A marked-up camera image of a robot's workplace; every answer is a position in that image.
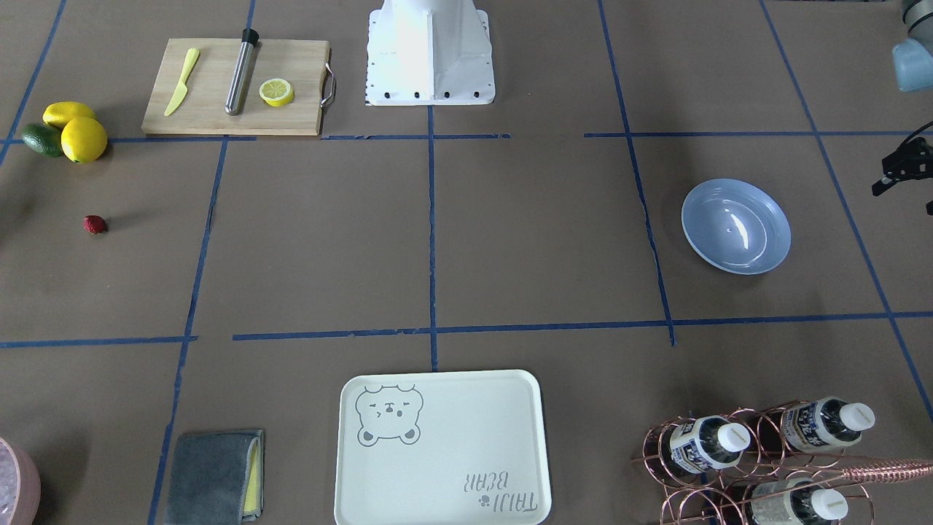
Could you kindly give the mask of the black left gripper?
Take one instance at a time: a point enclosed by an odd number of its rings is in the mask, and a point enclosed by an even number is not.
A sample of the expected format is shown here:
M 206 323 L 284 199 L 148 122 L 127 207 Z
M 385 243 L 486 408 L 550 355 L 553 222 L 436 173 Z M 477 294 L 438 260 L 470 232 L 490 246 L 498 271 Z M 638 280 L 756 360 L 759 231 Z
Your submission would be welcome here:
M 882 159 L 882 176 L 872 185 L 873 196 L 880 196 L 903 182 L 919 182 L 932 177 L 932 147 L 923 137 L 902 142 Z

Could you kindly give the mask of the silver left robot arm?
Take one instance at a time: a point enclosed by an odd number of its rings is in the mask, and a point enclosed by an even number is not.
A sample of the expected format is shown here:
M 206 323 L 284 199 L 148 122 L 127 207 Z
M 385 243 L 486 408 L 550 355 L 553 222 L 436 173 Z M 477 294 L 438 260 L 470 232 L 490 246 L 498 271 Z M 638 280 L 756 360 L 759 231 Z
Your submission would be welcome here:
M 923 92 L 932 87 L 932 2 L 901 1 L 901 21 L 907 39 L 892 50 L 897 87 L 904 93 Z M 882 176 L 872 186 L 878 197 L 903 182 L 931 179 L 931 140 L 924 133 L 932 122 L 914 130 L 882 159 Z

